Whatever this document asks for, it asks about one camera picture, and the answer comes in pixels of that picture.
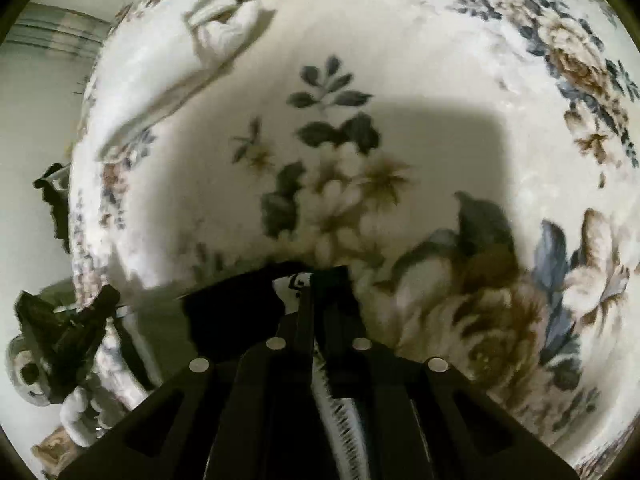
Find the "black fabric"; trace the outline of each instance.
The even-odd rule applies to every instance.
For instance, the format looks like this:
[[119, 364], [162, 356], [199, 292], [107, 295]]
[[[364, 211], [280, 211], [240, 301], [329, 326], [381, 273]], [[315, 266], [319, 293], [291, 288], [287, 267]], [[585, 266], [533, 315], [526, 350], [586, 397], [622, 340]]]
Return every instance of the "black fabric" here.
[[237, 359], [275, 335], [284, 305], [271, 282], [309, 270], [299, 262], [270, 264], [182, 298], [198, 354], [218, 363]]

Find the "floral fabric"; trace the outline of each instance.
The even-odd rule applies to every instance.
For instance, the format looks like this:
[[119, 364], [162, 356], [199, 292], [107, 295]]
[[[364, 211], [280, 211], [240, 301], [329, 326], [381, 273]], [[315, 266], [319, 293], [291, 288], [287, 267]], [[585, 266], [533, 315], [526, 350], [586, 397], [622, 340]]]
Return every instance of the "floral fabric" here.
[[[193, 0], [132, 0], [103, 59], [143, 48], [168, 1]], [[371, 337], [447, 357], [597, 478], [640, 412], [623, 27], [594, 0], [247, 1], [267, 19], [222, 74], [101, 160], [95, 79], [71, 176], [79, 301], [347, 265]]]

